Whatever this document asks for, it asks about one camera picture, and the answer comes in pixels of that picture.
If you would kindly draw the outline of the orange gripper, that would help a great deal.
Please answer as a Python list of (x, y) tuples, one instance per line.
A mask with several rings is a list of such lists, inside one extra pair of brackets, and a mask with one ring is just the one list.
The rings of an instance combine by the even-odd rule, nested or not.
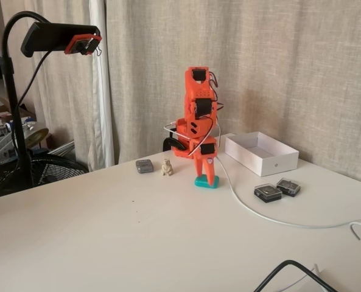
[(203, 157), (207, 157), (205, 159), (205, 172), (206, 179), (208, 181), (209, 186), (214, 185), (215, 181), (215, 170), (214, 170), (214, 156), (217, 153), (217, 139), (208, 136), (204, 142), (202, 142), (203, 138), (196, 138), (190, 141), (190, 158), (195, 158), (195, 169), (197, 176), (202, 176), (203, 171)]

